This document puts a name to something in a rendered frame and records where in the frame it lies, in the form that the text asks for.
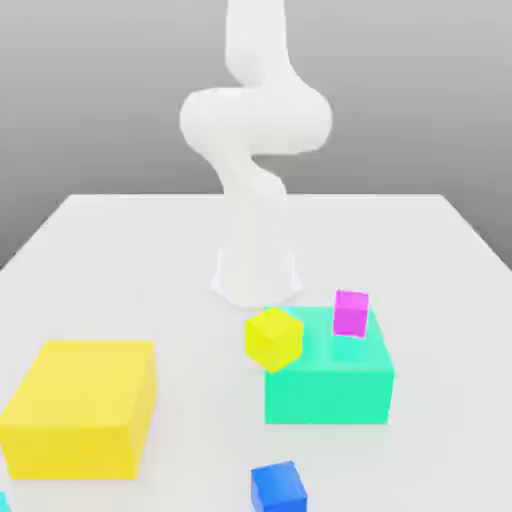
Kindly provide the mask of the large green box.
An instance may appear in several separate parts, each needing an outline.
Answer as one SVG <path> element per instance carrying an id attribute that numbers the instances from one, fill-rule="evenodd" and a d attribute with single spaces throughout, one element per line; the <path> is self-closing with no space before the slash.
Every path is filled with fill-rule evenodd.
<path id="1" fill-rule="evenodd" d="M 332 333 L 329 306 L 289 306 L 303 323 L 302 355 L 265 374 L 268 424 L 385 424 L 395 370 L 373 311 L 363 338 Z"/>

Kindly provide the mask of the large yellow box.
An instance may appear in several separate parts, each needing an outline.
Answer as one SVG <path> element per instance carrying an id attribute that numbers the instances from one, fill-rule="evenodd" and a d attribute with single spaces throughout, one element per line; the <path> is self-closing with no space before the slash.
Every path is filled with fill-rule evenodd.
<path id="1" fill-rule="evenodd" d="M 134 480 L 157 395 L 151 341 L 49 341 L 0 414 L 15 480 Z"/>

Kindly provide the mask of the small yellow cube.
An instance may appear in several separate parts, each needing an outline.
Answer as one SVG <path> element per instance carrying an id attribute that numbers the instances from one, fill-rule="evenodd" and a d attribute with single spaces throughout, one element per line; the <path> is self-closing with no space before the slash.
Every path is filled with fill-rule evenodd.
<path id="1" fill-rule="evenodd" d="M 244 324 L 245 354 L 273 374 L 302 355 L 304 324 L 279 308 L 266 309 Z"/>

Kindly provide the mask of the small magenta cube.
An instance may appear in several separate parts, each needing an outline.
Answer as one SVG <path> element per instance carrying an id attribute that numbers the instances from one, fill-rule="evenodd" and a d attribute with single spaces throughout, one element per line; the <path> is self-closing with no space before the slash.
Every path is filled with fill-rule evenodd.
<path id="1" fill-rule="evenodd" d="M 364 338 L 369 311 L 369 295 L 338 289 L 333 309 L 333 334 Z"/>

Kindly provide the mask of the small blue cube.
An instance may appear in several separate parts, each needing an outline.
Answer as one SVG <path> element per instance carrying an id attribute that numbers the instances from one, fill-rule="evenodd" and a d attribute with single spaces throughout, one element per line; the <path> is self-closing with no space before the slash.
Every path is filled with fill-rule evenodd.
<path id="1" fill-rule="evenodd" d="M 250 471 L 254 512 L 307 512 L 308 494 L 293 461 Z"/>

